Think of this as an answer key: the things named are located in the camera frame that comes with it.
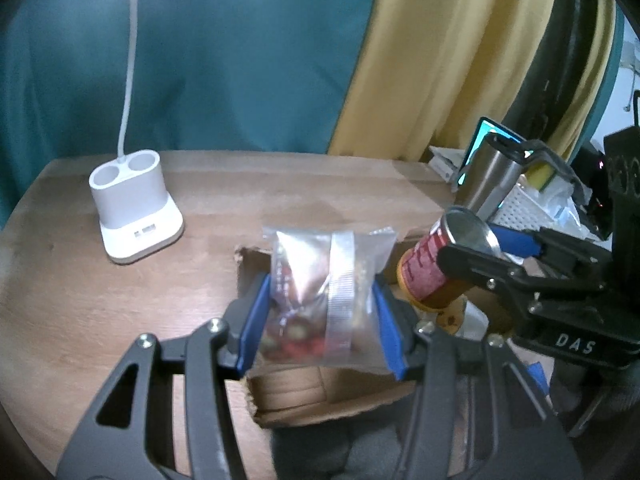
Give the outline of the white perforated plastic basket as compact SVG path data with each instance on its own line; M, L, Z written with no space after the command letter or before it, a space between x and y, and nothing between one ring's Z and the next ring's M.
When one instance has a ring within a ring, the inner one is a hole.
M553 219L526 193L526 188L517 183L498 206L490 222L517 231L538 231L550 228Z

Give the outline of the yellow curtain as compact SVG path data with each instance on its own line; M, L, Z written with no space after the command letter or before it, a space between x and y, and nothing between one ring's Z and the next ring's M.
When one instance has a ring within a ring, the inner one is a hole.
M506 117L554 0L375 0L329 152L419 160Z

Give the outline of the brown cardboard box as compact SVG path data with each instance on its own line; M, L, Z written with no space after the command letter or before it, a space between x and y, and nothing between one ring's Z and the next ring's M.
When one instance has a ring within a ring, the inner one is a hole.
M384 275L396 287L396 266L426 229L412 229L396 245ZM270 269L270 252L260 246L236 246L236 289L243 296L255 276ZM393 375L372 374L334 367L285 367L265 375L242 379L248 410L262 428L300 427L327 422L392 404L413 393L415 382L396 382Z

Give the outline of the stainless steel tumbler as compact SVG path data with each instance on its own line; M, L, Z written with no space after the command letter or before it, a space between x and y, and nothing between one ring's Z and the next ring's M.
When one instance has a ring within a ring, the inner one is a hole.
M488 133L462 171L454 203L488 220L523 172L523 143Z

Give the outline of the metal tin can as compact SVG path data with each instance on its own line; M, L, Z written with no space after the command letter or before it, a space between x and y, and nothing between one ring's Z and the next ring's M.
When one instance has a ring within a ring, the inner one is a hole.
M427 312L444 310L471 285L450 278L442 270L438 256L446 247L473 249L498 257L498 237L488 223L462 206L451 206L424 237L399 259L396 274L401 291L413 307Z

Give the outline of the teal curtain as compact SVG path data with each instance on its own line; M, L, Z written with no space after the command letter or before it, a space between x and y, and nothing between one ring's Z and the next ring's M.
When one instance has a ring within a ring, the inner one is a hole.
M374 0L22 0L1 29L1 212L61 157L325 153Z

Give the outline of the yellow green sponge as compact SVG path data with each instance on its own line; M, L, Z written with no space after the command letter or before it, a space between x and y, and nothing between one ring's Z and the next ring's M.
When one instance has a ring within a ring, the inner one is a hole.
M554 177L555 170L546 162L540 162L527 170L525 175L529 186L537 191L542 191Z

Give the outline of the clear bag of snacks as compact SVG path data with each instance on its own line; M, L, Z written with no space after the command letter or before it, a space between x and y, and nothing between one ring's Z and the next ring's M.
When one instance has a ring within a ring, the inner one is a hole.
M250 374L318 366L385 375L373 284L397 232L266 226L262 236L270 245L269 313Z

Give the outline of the teal phone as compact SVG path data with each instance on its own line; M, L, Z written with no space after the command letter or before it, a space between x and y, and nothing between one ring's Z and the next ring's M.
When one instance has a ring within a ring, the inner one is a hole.
M525 141L522 136L512 131L505 125L500 124L500 122L496 122L495 120L486 116L481 117L476 125L470 144L462 158L462 164L459 168L458 174L452 181L452 190L454 192L456 192L458 187L462 185L465 179L466 170L468 170L468 167L470 166L475 153L480 148L484 139L486 138L486 136L488 136L489 133L497 133L498 136L502 136L503 138L510 139L518 143L522 143Z

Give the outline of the white desk lamp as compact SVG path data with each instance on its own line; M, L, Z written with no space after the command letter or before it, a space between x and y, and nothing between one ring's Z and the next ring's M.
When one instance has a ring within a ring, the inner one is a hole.
M124 102L116 156L92 170L88 183L98 212L107 257L130 264L174 244L184 230L183 215L163 175L160 154L126 151L134 90L139 31L139 0L129 0L129 34Z

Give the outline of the clear plastic bag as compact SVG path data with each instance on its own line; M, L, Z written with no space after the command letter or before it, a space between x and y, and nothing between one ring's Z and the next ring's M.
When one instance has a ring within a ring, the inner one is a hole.
M585 240L589 230L579 219L573 192L574 186L570 182L555 176L539 193L538 204L550 218L549 229Z

